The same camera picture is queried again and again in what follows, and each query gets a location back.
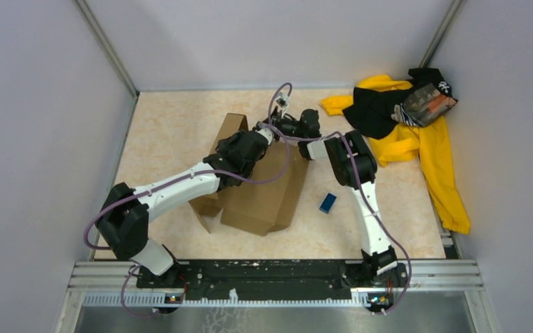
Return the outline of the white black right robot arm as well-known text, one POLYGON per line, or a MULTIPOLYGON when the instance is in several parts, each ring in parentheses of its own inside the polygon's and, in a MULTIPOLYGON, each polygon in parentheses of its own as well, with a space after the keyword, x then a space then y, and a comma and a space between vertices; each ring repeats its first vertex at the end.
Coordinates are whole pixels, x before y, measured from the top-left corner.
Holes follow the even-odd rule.
POLYGON ((356 130, 321 134, 319 112, 306 109, 297 119, 279 111, 258 122, 255 130, 268 130, 274 140, 285 138, 298 144, 306 160, 327 159, 336 181, 350 192, 357 209, 362 275, 367 283, 380 286, 396 270, 398 260, 376 200, 377 163, 363 137, 356 130))

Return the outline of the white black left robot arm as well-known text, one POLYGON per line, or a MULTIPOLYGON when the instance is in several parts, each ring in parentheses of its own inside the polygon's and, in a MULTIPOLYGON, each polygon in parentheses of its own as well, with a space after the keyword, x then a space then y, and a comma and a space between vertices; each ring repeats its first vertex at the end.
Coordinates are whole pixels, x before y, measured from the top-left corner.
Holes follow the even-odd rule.
POLYGON ((149 224, 183 203, 248 181, 272 141, 269 129, 238 131, 182 173, 139 187, 120 183, 93 224, 117 259, 139 264, 162 286, 172 287, 179 281, 180 268, 170 251, 149 237, 149 224))

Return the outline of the brown cardboard box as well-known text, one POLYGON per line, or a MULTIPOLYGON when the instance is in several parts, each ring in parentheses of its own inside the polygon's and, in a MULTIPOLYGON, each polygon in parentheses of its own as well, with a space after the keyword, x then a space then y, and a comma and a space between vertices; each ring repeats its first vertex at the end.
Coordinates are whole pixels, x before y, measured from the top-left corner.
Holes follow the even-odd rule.
POLYGON ((217 219, 247 233, 266 236, 288 228, 301 196, 308 169, 299 148, 293 144, 274 142, 253 169, 253 180, 267 180, 285 172, 273 182, 263 185, 243 182, 216 194, 189 202, 200 224, 211 233, 217 219))

